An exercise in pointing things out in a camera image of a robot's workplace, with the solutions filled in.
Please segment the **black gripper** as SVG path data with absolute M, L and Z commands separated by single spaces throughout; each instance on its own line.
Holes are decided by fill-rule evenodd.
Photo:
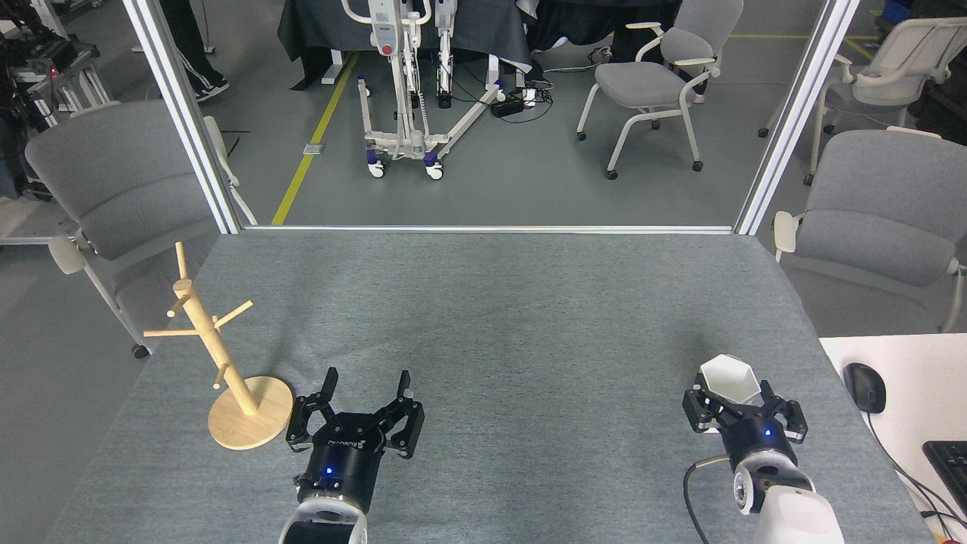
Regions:
M 743 418 L 746 416 L 745 405 L 700 385 L 692 385 L 684 392 L 683 399 L 683 409 L 692 431 L 704 433 L 721 429 L 730 464 L 739 464 L 747 456 L 767 449 L 774 449 L 793 464 L 798 464 L 789 441 L 804 442 L 807 437 L 808 423 L 800 403 L 777 395 L 768 380 L 760 380 L 759 387 L 762 405 L 756 416 Z
M 404 460 L 413 458 L 424 423 L 424 407 L 413 399 L 412 393 L 407 393 L 410 375 L 404 369 L 394 402 L 374 414 L 339 413 L 338 421 L 329 421 L 336 417 L 329 405 L 336 383 L 338 370 L 329 368 L 317 393 L 294 400 L 286 432 L 288 447 L 299 453 L 307 447 L 298 444 L 312 442 L 307 468 L 295 478 L 297 498 L 298 502 L 317 496 L 336 498 L 367 513 L 385 447 L 399 450 Z M 315 411 L 322 413 L 327 423 L 311 437 L 307 424 Z M 387 438 L 387 433 L 403 418 L 403 430 Z

